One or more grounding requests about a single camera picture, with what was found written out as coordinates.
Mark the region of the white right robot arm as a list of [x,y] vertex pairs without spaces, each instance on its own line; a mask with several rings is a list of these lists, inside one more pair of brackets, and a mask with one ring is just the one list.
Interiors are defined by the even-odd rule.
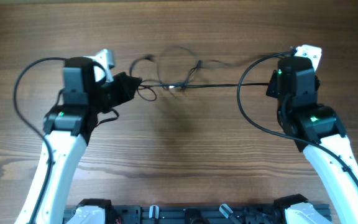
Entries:
[[318,103],[313,61],[281,58],[267,95],[278,101],[277,119],[321,179],[342,223],[358,223],[358,165],[337,113]]

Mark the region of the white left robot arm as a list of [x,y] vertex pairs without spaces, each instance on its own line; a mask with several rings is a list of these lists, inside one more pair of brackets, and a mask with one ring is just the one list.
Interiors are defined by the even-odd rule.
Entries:
[[39,163],[16,223],[61,223],[74,173],[91,133],[102,122],[100,113],[133,99],[142,79],[124,72],[111,76],[109,60],[100,57],[63,58],[64,87],[44,116],[43,130],[20,119],[43,141]]

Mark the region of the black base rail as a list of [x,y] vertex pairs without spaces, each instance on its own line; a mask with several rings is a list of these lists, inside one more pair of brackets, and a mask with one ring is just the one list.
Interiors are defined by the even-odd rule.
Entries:
[[328,204],[312,204],[301,194],[273,203],[232,206],[160,207],[113,205],[110,200],[88,198],[67,208],[62,223],[331,223]]

